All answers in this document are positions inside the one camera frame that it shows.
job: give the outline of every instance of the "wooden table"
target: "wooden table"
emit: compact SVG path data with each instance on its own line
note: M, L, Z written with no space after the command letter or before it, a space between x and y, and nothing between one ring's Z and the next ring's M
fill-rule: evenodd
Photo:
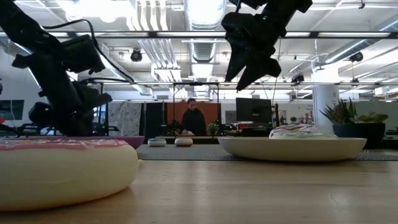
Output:
M145 161L130 188L94 202L0 213L0 223L397 223L398 162Z

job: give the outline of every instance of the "pink frosting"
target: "pink frosting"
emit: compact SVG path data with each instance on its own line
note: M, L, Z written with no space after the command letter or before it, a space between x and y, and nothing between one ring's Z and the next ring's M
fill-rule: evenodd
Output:
M128 143L116 139L100 139L100 140L1 140L0 151L17 150L17 149L93 149L102 147L120 147L127 146Z

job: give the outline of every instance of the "gray mat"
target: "gray mat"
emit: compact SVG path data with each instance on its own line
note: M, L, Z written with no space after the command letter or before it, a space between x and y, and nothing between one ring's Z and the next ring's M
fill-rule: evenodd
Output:
M149 147L142 145L137 149L138 158L154 161L249 161L226 152L220 145L194 145L192 147ZM361 152L349 159L352 161L398 161L398 156L375 152Z

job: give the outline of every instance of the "orange wall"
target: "orange wall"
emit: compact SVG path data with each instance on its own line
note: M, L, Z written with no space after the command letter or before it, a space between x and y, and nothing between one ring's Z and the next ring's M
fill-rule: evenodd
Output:
M218 119L217 104L216 103L206 103L197 102L197 108L205 116L206 126L211 122ZM187 102L175 103L175 119L181 123L183 114L188 110ZM173 103L167 103L167 124L170 124L173 120Z

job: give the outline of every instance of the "black jacket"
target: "black jacket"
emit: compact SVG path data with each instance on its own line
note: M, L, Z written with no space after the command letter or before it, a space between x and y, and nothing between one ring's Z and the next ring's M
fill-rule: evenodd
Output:
M196 136L206 136L205 117L198 109L188 109L182 116L182 125Z

